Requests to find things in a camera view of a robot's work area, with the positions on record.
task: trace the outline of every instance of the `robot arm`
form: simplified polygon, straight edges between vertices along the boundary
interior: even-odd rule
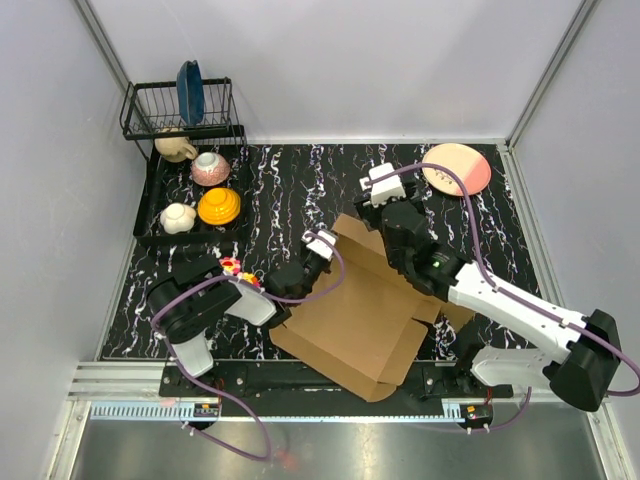
[[[391,171],[390,164],[372,168],[370,177],[361,180],[366,193],[355,202],[362,220],[369,228],[380,231],[389,265],[425,295],[481,313],[537,346],[524,350],[484,347],[472,359],[471,373],[488,386],[520,384],[550,388],[576,408],[597,410],[620,361],[565,326],[573,323],[619,348],[615,320],[599,310],[589,317],[566,310],[493,274],[489,275],[496,285],[489,285],[476,262],[431,239],[422,201],[413,184],[402,183],[394,176],[373,187],[365,186],[365,180]],[[525,303],[537,307],[536,310]],[[562,318],[562,324],[542,312]]]

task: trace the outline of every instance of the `cable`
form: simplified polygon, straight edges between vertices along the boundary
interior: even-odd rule
[[[414,170],[421,170],[423,168],[433,168],[435,170],[440,170],[443,173],[446,173],[447,175],[449,175],[457,184],[458,187],[460,188],[460,190],[462,191],[462,196],[464,197],[464,203],[465,203],[465,207],[467,209],[467,212],[469,213],[469,225],[471,226],[471,236],[473,239],[473,250],[474,250],[474,254],[476,257],[476,263],[478,265],[478,269],[480,270],[480,274],[482,275],[482,277],[485,279],[485,281],[491,285],[491,287],[499,292],[502,293],[503,295],[509,297],[511,300],[514,300],[516,302],[518,302],[521,305],[524,305],[525,307],[529,308],[530,310],[533,310],[536,313],[539,313],[540,315],[545,316],[546,318],[548,318],[549,320],[552,320],[556,323],[558,323],[559,325],[562,324],[563,318],[551,313],[551,312],[547,312],[546,310],[544,310],[543,308],[539,307],[538,305],[531,303],[530,301],[528,301],[525,298],[522,298],[520,296],[518,296],[516,293],[513,293],[507,289],[504,289],[502,287],[498,287],[496,285],[496,282],[491,278],[491,276],[489,275],[489,272],[487,271],[487,267],[484,264],[484,260],[482,259],[482,255],[480,254],[480,237],[478,235],[478,226],[476,224],[476,218],[475,215],[473,213],[473,206],[471,203],[471,197],[469,196],[469,192],[467,191],[467,187],[465,186],[464,182],[460,179],[460,177],[458,177],[454,172],[452,172],[450,169],[443,167],[441,165],[436,165],[433,163],[415,163],[413,165],[407,165],[405,167],[400,167],[396,170],[394,170],[391,173],[387,173],[385,175],[382,175],[376,179],[373,180],[369,180],[365,182],[365,185],[367,186],[372,186],[375,185],[378,182],[381,182],[383,180],[386,180],[387,178],[391,178],[395,175],[400,175],[402,173],[407,173],[407,172],[412,172]],[[631,368],[631,370],[633,370],[633,372],[636,374],[636,376],[638,377],[638,386],[634,389],[631,390],[624,390],[624,391],[616,391],[616,390],[609,390],[607,392],[608,395],[611,395],[613,397],[632,397],[634,395],[638,395],[640,393],[640,366],[638,366],[630,357],[628,357],[626,354],[622,353],[618,348],[614,347],[613,345],[611,345],[609,342],[607,342],[606,340],[603,340],[602,338],[598,337],[596,334],[590,332],[589,330],[586,330],[574,323],[569,323],[567,325],[567,328],[570,328],[571,330],[578,332],[580,335],[584,335],[585,337],[589,338],[590,340],[593,340],[594,342],[596,342],[598,345],[600,345],[601,347],[605,348],[606,350],[609,351],[609,353],[615,355],[616,357],[618,357],[621,361],[623,361],[624,363],[626,363],[629,368]]]
[[[250,453],[250,452],[247,452],[245,450],[241,450],[241,449],[239,449],[239,448],[237,448],[237,447],[235,447],[235,446],[233,446],[233,445],[231,445],[231,444],[229,444],[229,443],[227,443],[227,442],[225,442],[223,440],[220,440],[219,438],[216,438],[216,437],[214,437],[212,435],[209,435],[208,433],[196,430],[193,427],[191,428],[190,434],[191,435],[196,434],[196,435],[199,435],[199,436],[201,436],[203,438],[206,438],[207,440],[212,441],[216,445],[224,447],[227,450],[229,450],[229,451],[231,451],[233,453],[236,453],[236,454],[238,454],[238,455],[240,455],[242,457],[248,458],[250,460],[257,460],[257,461],[266,462],[266,461],[269,461],[271,459],[271,455],[272,455],[271,438],[269,437],[269,433],[267,432],[267,429],[264,426],[264,423],[262,423],[262,421],[260,420],[258,415],[256,415],[256,413],[251,409],[251,407],[249,407],[249,405],[247,405],[245,402],[243,402],[238,397],[236,397],[234,395],[231,395],[230,393],[227,393],[224,390],[220,390],[218,388],[211,387],[211,386],[201,382],[200,380],[198,380],[197,378],[192,376],[189,372],[187,372],[187,370],[184,368],[184,366],[180,362],[180,359],[178,358],[178,355],[176,354],[176,351],[174,350],[173,346],[171,345],[169,340],[166,338],[166,336],[164,336],[163,332],[158,327],[158,323],[167,314],[167,312],[169,312],[172,308],[174,308],[179,303],[184,302],[187,298],[191,297],[192,295],[195,295],[200,290],[203,290],[203,289],[205,289],[207,287],[210,287],[210,286],[215,285],[216,283],[220,283],[220,282],[228,282],[228,281],[234,281],[234,282],[237,282],[237,283],[241,282],[243,285],[247,285],[247,286],[253,288],[254,290],[256,290],[261,295],[265,296],[266,298],[269,298],[270,300],[277,300],[277,301],[279,301],[281,303],[302,303],[301,300],[311,301],[311,300],[317,299],[319,297],[322,297],[322,296],[328,294],[329,292],[335,290],[342,283],[342,281],[344,280],[344,277],[345,277],[344,260],[343,260],[342,256],[340,255],[340,253],[338,252],[338,250],[328,240],[326,240],[325,238],[323,238],[323,237],[321,237],[319,235],[316,235],[313,232],[308,232],[308,235],[311,236],[314,239],[318,239],[318,240],[321,240],[322,242],[324,242],[331,249],[331,251],[335,255],[336,259],[340,263],[340,268],[341,268],[341,270],[340,270],[340,278],[338,279],[338,281],[335,284],[333,284],[332,286],[330,286],[329,288],[327,288],[323,292],[320,292],[318,294],[312,295],[311,297],[307,297],[306,299],[300,299],[300,300],[279,298],[279,297],[275,297],[273,295],[266,294],[266,292],[260,291],[259,288],[255,287],[254,285],[252,285],[252,284],[250,284],[248,282],[240,280],[237,277],[219,275],[217,277],[209,278],[209,279],[207,279],[207,280],[205,280],[203,282],[200,282],[199,284],[197,284],[194,287],[190,288],[186,292],[178,295],[176,298],[174,298],[169,303],[167,303],[163,308],[161,308],[160,311],[158,313],[156,313],[153,316],[153,318],[151,319],[151,329],[154,332],[162,335],[162,338],[163,338],[163,340],[164,340],[164,342],[165,342],[165,344],[167,346],[167,350],[169,351],[169,355],[171,357],[175,358],[176,366],[180,370],[180,373],[182,373],[182,375],[184,375],[184,377],[187,378],[194,385],[202,388],[203,390],[206,390],[207,392],[211,392],[211,393],[213,393],[213,394],[215,394],[215,395],[217,395],[219,397],[224,397],[224,398],[227,398],[227,399],[231,400],[232,402],[234,402],[235,404],[240,406],[245,412],[247,412],[251,416],[251,418],[253,418],[253,420],[256,422],[256,424],[260,427],[260,431],[261,431],[262,436],[264,437],[264,441],[265,441],[266,453],[264,455],[256,455],[254,453]]]

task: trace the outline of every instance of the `black tray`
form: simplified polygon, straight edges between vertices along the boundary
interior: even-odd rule
[[[120,110],[120,126],[127,140],[165,137],[221,138],[233,136],[238,123],[231,80],[203,80],[205,111],[199,125],[187,126],[180,117],[176,82],[130,83]],[[161,132],[166,127],[180,131]]]
[[[210,144],[194,142],[199,153],[216,151],[231,164],[231,174],[217,187],[228,187],[240,195],[240,215],[232,223],[212,226],[196,217],[189,232],[169,235],[160,224],[160,214],[173,202],[185,203],[194,208],[202,196],[212,187],[202,187],[191,179],[191,161],[170,163],[153,149],[147,164],[147,179],[140,199],[133,235],[143,247],[218,243],[221,246],[238,242],[243,249],[251,232],[251,199],[253,198],[253,174],[249,150],[244,144]]]

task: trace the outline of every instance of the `small colorful object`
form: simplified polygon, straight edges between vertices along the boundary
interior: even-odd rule
[[[220,259],[220,266],[223,268],[225,272],[230,273],[231,275],[238,275],[242,272],[242,264],[240,260],[233,257],[224,257]]]
[[[238,277],[240,277],[245,282],[249,282],[250,284],[255,285],[256,287],[260,286],[260,281],[258,280],[258,277],[256,277],[253,273],[241,272],[240,275],[238,275]]]

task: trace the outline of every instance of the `orange bowl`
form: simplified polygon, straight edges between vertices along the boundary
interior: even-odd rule
[[[198,216],[209,225],[225,225],[240,214],[240,195],[229,188],[212,188],[198,202]]]

